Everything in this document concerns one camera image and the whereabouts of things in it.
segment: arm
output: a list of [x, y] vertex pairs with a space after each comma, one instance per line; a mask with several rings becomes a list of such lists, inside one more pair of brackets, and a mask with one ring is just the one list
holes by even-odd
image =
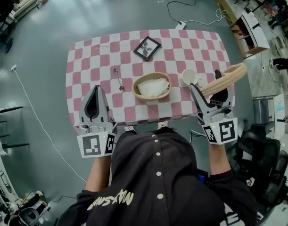
[[111, 157], [97, 157], [93, 162], [85, 189], [90, 192], [99, 192], [108, 187]]
[[230, 164], [224, 145], [209, 145], [209, 166], [210, 175], [230, 171]]
[[224, 145], [209, 145], [209, 188], [227, 204], [246, 226], [257, 223], [257, 203], [244, 178], [234, 176]]

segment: power cable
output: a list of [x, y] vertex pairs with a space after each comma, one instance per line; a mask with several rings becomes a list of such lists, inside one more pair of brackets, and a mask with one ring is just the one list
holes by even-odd
[[[178, 20], [176, 20], [175, 18], [172, 17], [171, 12], [170, 12], [170, 10], [169, 10], [169, 4], [170, 4], [170, 3], [173, 3], [173, 2], [181, 3], [181, 4], [184, 4], [184, 5], [188, 5], [188, 6], [194, 6], [194, 5], [196, 4], [196, 1], [195, 1], [195, 3], [193, 3], [193, 4], [188, 4], [188, 3], [179, 2], [179, 1], [171, 1], [171, 2], [168, 2], [168, 3], [167, 3], [167, 9], [168, 9], [168, 13], [169, 13], [170, 18], [173, 19], [174, 21], [178, 22], [179, 24], [181, 24], [181, 21], [178, 21]], [[219, 5], [219, 3], [218, 3], [218, 9], [215, 11], [216, 17], [219, 18], [218, 20], [212, 21], [212, 22], [210, 22], [210, 23], [208, 23], [208, 24], [205, 24], [205, 23], [203, 23], [203, 22], [196, 21], [196, 20], [188, 20], [188, 21], [183, 21], [183, 22], [184, 22], [184, 23], [195, 22], [195, 23], [200, 23], [200, 24], [203, 24], [203, 25], [211, 25], [211, 24], [213, 24], [213, 23], [215, 23], [215, 22], [221, 21], [223, 18], [226, 18], [226, 19], [230, 20], [229, 18], [227, 18], [227, 17], [225, 16], [225, 15], [228, 15], [228, 14], [229, 14], [228, 11], [226, 11], [226, 10], [221, 10], [221, 9], [220, 9], [220, 5]]]
[[76, 200], [75, 197], [62, 195], [57, 201], [54, 200], [53, 202], [51, 202], [50, 206], [48, 206], [48, 207], [46, 208], [45, 212], [42, 213], [42, 214], [40, 215], [40, 217], [42, 217], [44, 214], [46, 214], [47, 212], [49, 212], [50, 209], [51, 209], [51, 206], [52, 206], [54, 203], [59, 203], [62, 198], [72, 198], [72, 199], [75, 199], [75, 200]]
[[17, 76], [17, 78], [18, 78], [18, 80], [19, 80], [19, 82], [20, 82], [20, 84], [21, 84], [21, 86], [22, 86], [22, 89], [23, 89], [23, 91], [25, 92], [26, 98], [27, 98], [27, 100], [29, 101], [29, 103], [30, 103], [30, 105], [31, 105], [31, 108], [32, 108], [32, 110], [33, 110], [33, 112], [34, 112], [34, 114], [35, 114], [35, 116], [36, 116], [39, 124], [41, 125], [41, 127], [42, 127], [43, 131], [45, 132], [45, 134], [48, 136], [49, 140], [50, 140], [51, 143], [53, 144], [53, 146], [54, 146], [54, 148], [56, 149], [56, 151], [59, 153], [59, 155], [60, 155], [61, 158], [64, 160], [64, 162], [70, 167], [70, 169], [73, 170], [74, 173], [75, 173], [80, 179], [82, 179], [84, 182], [86, 182], [86, 181], [71, 167], [71, 165], [69, 165], [69, 163], [65, 160], [65, 158], [62, 156], [62, 154], [60, 153], [60, 151], [56, 148], [53, 140], [50, 138], [49, 134], [47, 133], [47, 131], [46, 131], [45, 128], [43, 127], [41, 121], [39, 120], [39, 118], [38, 118], [38, 116], [37, 116], [37, 114], [36, 114], [36, 112], [35, 112], [35, 110], [34, 110], [34, 107], [33, 107], [32, 103], [31, 103], [31, 101], [30, 101], [30, 99], [29, 99], [29, 97], [28, 97], [28, 95], [27, 95], [27, 93], [26, 93], [26, 91], [25, 91], [25, 88], [24, 88], [24, 86], [23, 86], [23, 84], [22, 84], [22, 82], [21, 82], [21, 80], [20, 80], [17, 72], [15, 71], [15, 69], [11, 69], [11, 70], [14, 71], [14, 73], [16, 74], [16, 76]]
[[190, 141], [189, 141], [190, 144], [191, 144], [191, 142], [192, 142], [192, 138], [193, 138], [193, 137], [206, 137], [205, 134], [196, 132], [196, 131], [194, 131], [194, 130], [190, 130], [189, 133], [190, 133], [190, 135], [191, 135]]
[[270, 76], [271, 76], [271, 78], [272, 78], [272, 81], [275, 82], [275, 83], [277, 83], [278, 85], [280, 85], [280, 86], [283, 88], [283, 86], [282, 86], [279, 82], [277, 82], [277, 81], [274, 80], [274, 78], [272, 77], [272, 75], [271, 75], [271, 73], [270, 73], [269, 67], [270, 67], [270, 65], [267, 66], [267, 70], [268, 70], [268, 73], [270, 74]]

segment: white cable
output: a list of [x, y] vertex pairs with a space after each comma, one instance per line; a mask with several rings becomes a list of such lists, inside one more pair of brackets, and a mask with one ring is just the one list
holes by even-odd
[[201, 134], [201, 133], [196, 132], [196, 131], [194, 131], [194, 130], [190, 130], [189, 132], [190, 132], [190, 135], [191, 135], [191, 137], [190, 137], [190, 141], [189, 141], [190, 144], [192, 143], [192, 138], [193, 138], [192, 133], [196, 133], [196, 134], [199, 134], [199, 136], [206, 137], [205, 134]]
[[220, 6], [219, 6], [219, 3], [218, 3], [218, 9], [217, 9], [216, 12], [215, 12], [216, 17], [219, 18], [218, 20], [215, 20], [215, 21], [213, 21], [213, 22], [210, 22], [209, 24], [205, 24], [205, 23], [202, 23], [202, 22], [200, 22], [200, 21], [195, 21], [195, 20], [184, 21], [184, 23], [195, 22], [195, 23], [200, 23], [200, 24], [203, 24], [203, 25], [211, 25], [211, 24], [213, 24], [213, 23], [215, 23], [215, 22], [221, 21], [223, 18], [226, 18], [226, 19], [230, 20], [229, 18], [227, 18], [227, 17], [225, 16], [225, 15], [227, 15], [227, 14], [229, 14], [228, 11], [227, 11], [227, 10], [221, 10], [221, 9], [220, 9]]
[[54, 146], [54, 148], [56, 149], [56, 151], [59, 153], [59, 155], [60, 155], [60, 156], [62, 157], [62, 159], [65, 161], [65, 163], [71, 168], [71, 170], [73, 170], [74, 173], [77, 174], [79, 178], [81, 178], [84, 182], [86, 182], [86, 181], [71, 167], [71, 165], [68, 164], [68, 162], [67, 162], [67, 161], [64, 159], [64, 157], [61, 155], [60, 151], [56, 148], [53, 140], [50, 138], [49, 134], [46, 132], [46, 130], [44, 129], [44, 127], [43, 127], [43, 125], [42, 125], [42, 123], [41, 123], [41, 121], [39, 120], [39, 118], [38, 118], [38, 116], [37, 116], [37, 114], [36, 114], [36, 112], [35, 112], [35, 110], [34, 110], [34, 108], [33, 108], [33, 105], [32, 105], [32, 103], [31, 103], [31, 101], [30, 101], [29, 97], [27, 96], [27, 93], [26, 93], [26, 91], [25, 91], [25, 88], [24, 88], [24, 86], [23, 86], [23, 84], [22, 84], [22, 82], [21, 82], [21, 80], [20, 80], [17, 72], [16, 72], [14, 69], [12, 69], [12, 71], [14, 71], [15, 74], [17, 75], [17, 78], [18, 78], [18, 80], [19, 80], [19, 82], [20, 82], [20, 84], [21, 84], [21, 86], [22, 86], [22, 88], [23, 88], [23, 91], [25, 92], [25, 95], [26, 95], [26, 97], [27, 97], [27, 99], [28, 99], [28, 101], [29, 101], [29, 103], [30, 103], [30, 105], [31, 105], [31, 108], [32, 108], [33, 111], [34, 111], [34, 114], [35, 114], [37, 120], [39, 121], [39, 123], [40, 123], [43, 131], [45, 132], [45, 134], [46, 134], [46, 135], [48, 136], [48, 138], [50, 139], [50, 141], [51, 141], [51, 143], [53, 144], [53, 146]]
[[201, 136], [203, 136], [203, 137], [206, 137], [206, 134], [202, 134], [202, 133], [199, 133], [199, 132], [194, 131], [194, 130], [191, 130], [190, 132], [193, 132], [193, 133], [199, 134], [199, 135], [201, 135]]
[[0, 74], [0, 76], [2, 76], [4, 73], [7, 73], [7, 72], [9, 72], [9, 71], [11, 71], [11, 70], [6, 70], [6, 71], [2, 72], [2, 73]]

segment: floor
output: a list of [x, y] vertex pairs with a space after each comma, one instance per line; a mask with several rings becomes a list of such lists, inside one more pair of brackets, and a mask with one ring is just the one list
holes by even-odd
[[[172, 0], [50, 0], [40, 10], [27, 14], [12, 33], [14, 44], [8, 54], [0, 53], [0, 71], [17, 65], [16, 72], [33, 104], [38, 117], [58, 150], [70, 165], [87, 178], [93, 159], [82, 159], [71, 126], [66, 105], [66, 60], [75, 42], [117, 32], [173, 29], [176, 22], [167, 13]], [[193, 3], [193, 0], [178, 0]], [[213, 0], [198, 0], [195, 6], [172, 4], [171, 13], [179, 20], [196, 19], [211, 22], [217, 17]], [[228, 23], [223, 19], [210, 26], [189, 23], [187, 29], [219, 33], [227, 49], [231, 64], [242, 61], [237, 43]], [[235, 109], [238, 120], [253, 122], [252, 96], [249, 77], [235, 84]], [[3, 129], [10, 134], [10, 142], [28, 142], [30, 146], [8, 149], [3, 157], [7, 173], [22, 198], [32, 191], [42, 190], [46, 201], [61, 195], [75, 196], [84, 189], [84, 182], [63, 162], [38, 123], [23, 89], [13, 72], [0, 76], [0, 108], [23, 106], [3, 119]], [[141, 126], [138, 131], [156, 129], [156, 124]], [[195, 118], [169, 122], [184, 137], [189, 129], [201, 131]], [[198, 167], [208, 170], [207, 141], [198, 137], [192, 142]], [[75, 201], [63, 198], [54, 203], [42, 220], [53, 225], [55, 219]]]
[[[246, 1], [241, 0], [236, 4], [234, 4], [236, 0], [226, 1], [236, 17], [241, 16], [241, 13], [244, 11], [244, 7], [247, 5]], [[253, 10], [257, 7], [257, 5], [257, 2], [252, 0], [250, 1], [248, 8]], [[270, 16], [266, 15], [265, 9], [259, 8], [254, 12], [254, 14], [257, 20], [261, 23], [261, 27], [269, 44], [272, 45], [271, 40], [283, 34], [281, 26], [277, 26], [274, 30], [270, 28], [268, 25]], [[283, 49], [280, 51], [280, 53], [283, 55], [283, 57], [288, 57], [288, 48]], [[275, 68], [271, 69], [268, 67], [270, 59], [279, 57], [280, 56], [272, 49], [268, 49], [244, 61], [244, 63], [247, 65], [247, 74], [250, 82], [252, 97], [277, 95], [281, 93], [284, 93], [287, 97], [288, 78], [286, 70], [279, 72]], [[287, 98], [285, 99], [285, 104], [288, 112]]]

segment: picture frame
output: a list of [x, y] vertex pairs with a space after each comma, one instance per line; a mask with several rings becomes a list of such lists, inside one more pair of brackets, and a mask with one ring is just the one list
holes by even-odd
[[155, 41], [154, 39], [147, 36], [144, 40], [135, 48], [133, 51], [136, 55], [140, 56], [142, 59], [149, 61], [153, 54], [161, 47], [162, 45]]

